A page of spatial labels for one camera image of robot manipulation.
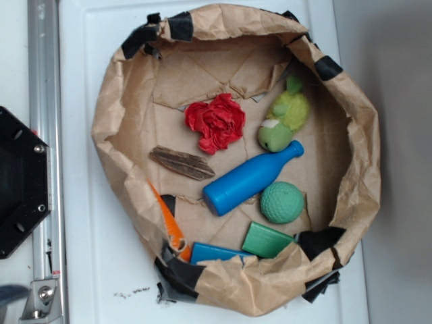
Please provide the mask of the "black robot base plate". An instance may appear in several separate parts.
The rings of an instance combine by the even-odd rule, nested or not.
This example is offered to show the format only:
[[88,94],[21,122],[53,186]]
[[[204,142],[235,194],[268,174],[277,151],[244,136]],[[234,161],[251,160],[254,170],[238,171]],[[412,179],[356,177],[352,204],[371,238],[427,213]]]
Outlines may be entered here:
[[50,212],[49,147],[1,107],[1,258],[9,258]]

